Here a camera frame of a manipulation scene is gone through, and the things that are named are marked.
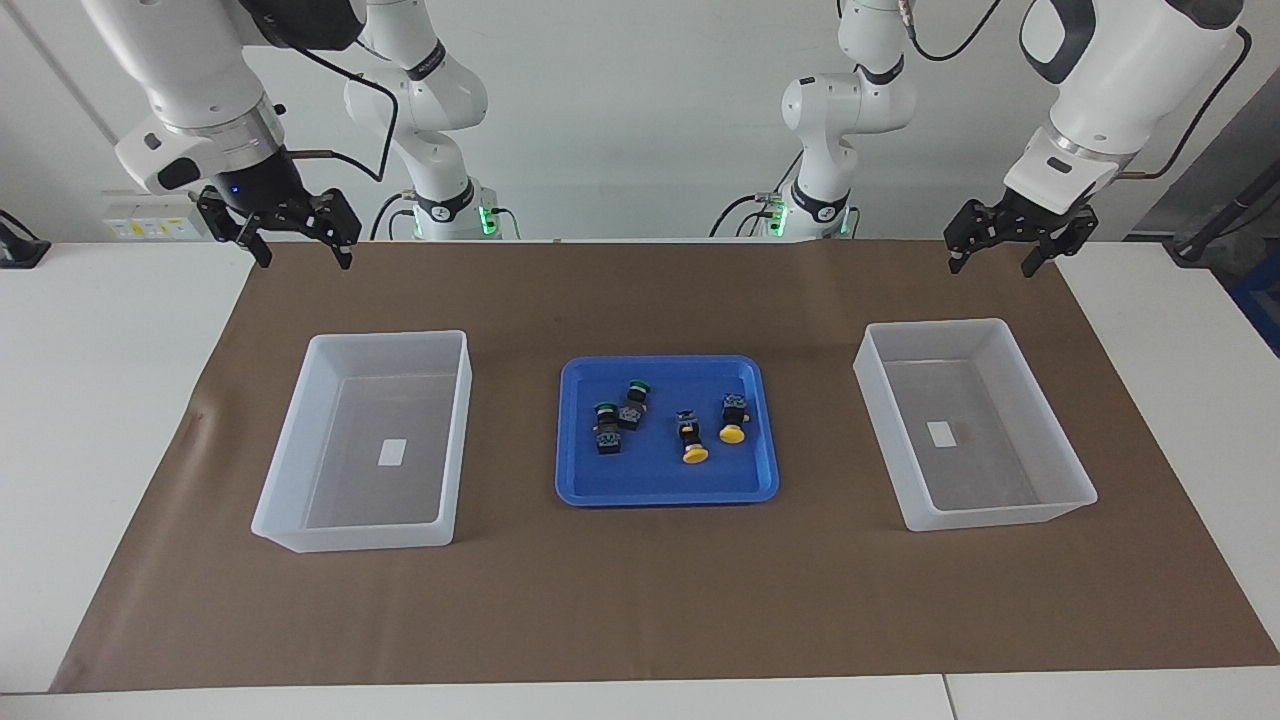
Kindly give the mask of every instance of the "brown table mat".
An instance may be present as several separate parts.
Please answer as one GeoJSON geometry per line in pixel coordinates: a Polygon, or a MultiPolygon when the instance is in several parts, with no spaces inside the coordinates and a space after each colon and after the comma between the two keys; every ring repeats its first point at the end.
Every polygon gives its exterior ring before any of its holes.
{"type": "Polygon", "coordinates": [[[1024,281],[1023,252],[951,277],[937,242],[371,245],[342,273],[321,246],[280,245],[51,689],[1280,662],[1066,284],[1024,281]],[[851,369],[863,329],[986,316],[1012,327],[1100,500],[1042,525],[908,532],[851,369]],[[445,328],[467,332],[475,370],[454,543],[294,555],[252,536],[311,336],[445,328]],[[559,370],[625,354],[759,363],[777,497],[563,505],[559,370]]]}

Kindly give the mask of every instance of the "white sticker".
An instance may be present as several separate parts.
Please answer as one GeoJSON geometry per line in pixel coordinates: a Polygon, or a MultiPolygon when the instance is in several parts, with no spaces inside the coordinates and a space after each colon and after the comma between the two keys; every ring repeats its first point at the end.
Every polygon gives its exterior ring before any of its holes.
{"type": "Polygon", "coordinates": [[[379,468],[399,468],[404,461],[404,446],[407,439],[384,439],[383,451],[378,455],[379,468]]]}
{"type": "Polygon", "coordinates": [[[956,446],[956,436],[951,432],[951,423],[929,423],[929,434],[933,436],[933,447],[956,446]]]}

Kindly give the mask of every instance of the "white table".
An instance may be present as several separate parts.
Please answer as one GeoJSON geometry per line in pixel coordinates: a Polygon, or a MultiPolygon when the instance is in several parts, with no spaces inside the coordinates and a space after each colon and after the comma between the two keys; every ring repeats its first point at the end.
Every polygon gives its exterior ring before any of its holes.
{"type": "MultiPolygon", "coordinates": [[[[0,692],[40,693],[248,270],[215,245],[59,245],[0,274],[0,692]],[[13,310],[20,310],[20,316],[13,310]]],[[[1204,272],[1094,245],[1064,274],[1272,638],[1280,361],[1204,272]]],[[[1276,717],[1280,669],[10,696],[0,717],[1276,717]]]]}

